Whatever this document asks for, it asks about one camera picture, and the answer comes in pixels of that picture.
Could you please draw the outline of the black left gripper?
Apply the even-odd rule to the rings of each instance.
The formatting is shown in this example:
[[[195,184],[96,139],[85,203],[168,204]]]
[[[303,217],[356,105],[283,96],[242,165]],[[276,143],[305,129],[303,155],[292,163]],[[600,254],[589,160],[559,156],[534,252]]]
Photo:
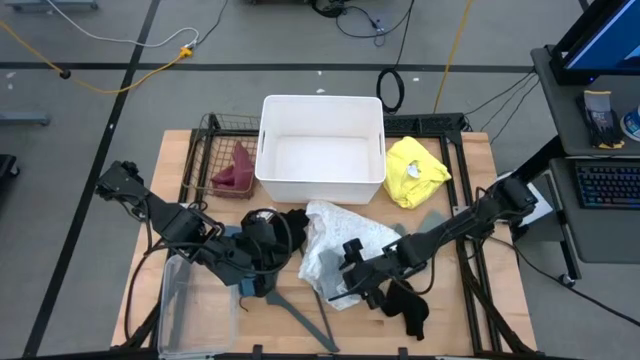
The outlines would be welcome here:
[[[276,275],[293,255],[293,230],[274,209],[250,211],[239,232],[209,242],[209,270],[225,285]]]

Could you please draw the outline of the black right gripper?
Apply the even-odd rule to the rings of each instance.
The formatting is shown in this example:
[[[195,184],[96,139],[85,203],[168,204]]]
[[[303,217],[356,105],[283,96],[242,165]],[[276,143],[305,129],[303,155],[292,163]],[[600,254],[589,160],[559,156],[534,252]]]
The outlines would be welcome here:
[[[402,283],[401,274],[416,264],[416,246],[414,238],[400,238],[383,248],[383,254],[365,260],[361,254],[363,245],[359,238],[354,238],[342,245],[344,263],[342,278],[346,292],[328,299],[335,302],[344,298],[366,298],[371,310],[385,304],[386,297],[378,286],[391,279],[403,290],[415,294]]]

